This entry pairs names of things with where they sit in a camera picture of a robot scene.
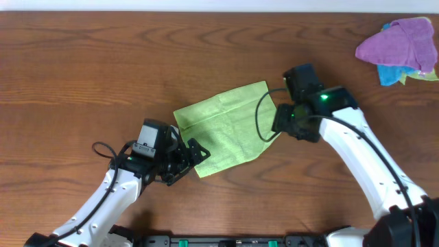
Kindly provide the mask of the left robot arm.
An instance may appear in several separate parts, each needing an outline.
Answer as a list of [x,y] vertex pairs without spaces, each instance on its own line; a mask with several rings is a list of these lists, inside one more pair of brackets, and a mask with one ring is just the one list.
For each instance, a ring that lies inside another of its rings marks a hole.
[[26,246],[132,246],[131,239],[111,231],[121,214],[151,183],[170,187],[211,155],[195,139],[183,141],[177,127],[148,121],[138,139],[109,151],[108,171],[93,195],[51,235],[34,233]]

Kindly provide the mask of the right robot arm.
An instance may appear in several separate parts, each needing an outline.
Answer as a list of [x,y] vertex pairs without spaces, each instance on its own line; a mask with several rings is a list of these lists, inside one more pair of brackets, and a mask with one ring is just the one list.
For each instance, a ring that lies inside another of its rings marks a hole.
[[288,91],[273,131],[312,143],[326,141],[358,182],[372,210],[371,229],[343,227],[324,236],[327,246],[437,246],[438,199],[412,181],[374,135],[344,87]]

